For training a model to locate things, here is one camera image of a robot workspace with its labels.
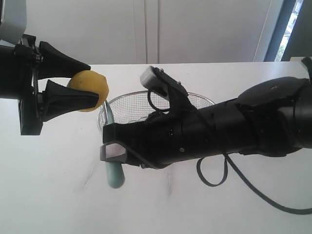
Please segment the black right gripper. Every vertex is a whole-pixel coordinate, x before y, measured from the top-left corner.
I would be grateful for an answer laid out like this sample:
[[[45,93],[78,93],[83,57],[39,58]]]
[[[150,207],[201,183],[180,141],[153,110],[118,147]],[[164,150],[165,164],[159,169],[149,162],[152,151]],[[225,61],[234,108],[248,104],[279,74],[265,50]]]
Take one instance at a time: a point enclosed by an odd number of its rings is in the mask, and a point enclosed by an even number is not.
[[[145,121],[108,124],[102,131],[100,160],[162,169],[177,162],[215,156],[219,145],[211,132],[211,111],[212,107],[205,107],[181,117],[161,115]]]

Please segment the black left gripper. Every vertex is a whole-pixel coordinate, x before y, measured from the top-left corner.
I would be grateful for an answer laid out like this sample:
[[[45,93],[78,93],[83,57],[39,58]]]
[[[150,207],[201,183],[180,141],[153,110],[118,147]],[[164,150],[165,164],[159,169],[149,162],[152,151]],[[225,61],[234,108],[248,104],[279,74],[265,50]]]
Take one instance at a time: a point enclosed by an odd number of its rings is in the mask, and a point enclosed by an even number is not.
[[[35,45],[36,37],[24,34],[14,47],[0,47],[0,97],[18,101],[20,134],[38,136],[43,122],[63,114],[94,107],[97,94],[88,94],[47,81],[42,92],[41,114],[38,107],[38,79],[72,78],[91,70],[45,41]]]

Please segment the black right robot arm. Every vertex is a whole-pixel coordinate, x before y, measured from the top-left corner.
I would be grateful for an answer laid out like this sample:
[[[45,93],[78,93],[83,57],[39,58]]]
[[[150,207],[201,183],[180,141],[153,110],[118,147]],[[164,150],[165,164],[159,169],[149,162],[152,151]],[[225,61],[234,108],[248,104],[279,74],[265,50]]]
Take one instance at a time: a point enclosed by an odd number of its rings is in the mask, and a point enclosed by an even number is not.
[[[102,161],[162,169],[223,153],[283,157],[312,146],[311,78],[271,79],[200,109],[157,67],[147,68],[140,81],[170,106],[154,107],[145,120],[104,126]]]

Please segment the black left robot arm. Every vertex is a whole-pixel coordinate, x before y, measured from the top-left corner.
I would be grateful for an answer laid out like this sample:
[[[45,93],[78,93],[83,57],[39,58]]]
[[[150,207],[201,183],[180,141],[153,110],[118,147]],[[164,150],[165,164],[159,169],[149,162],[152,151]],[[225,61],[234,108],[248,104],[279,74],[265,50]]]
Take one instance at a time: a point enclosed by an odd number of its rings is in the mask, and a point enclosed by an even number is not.
[[[25,34],[26,25],[26,1],[0,2],[0,97],[18,101],[20,134],[37,136],[44,122],[93,108],[99,95],[51,81],[72,78],[91,67],[45,41],[36,46],[36,37]]]

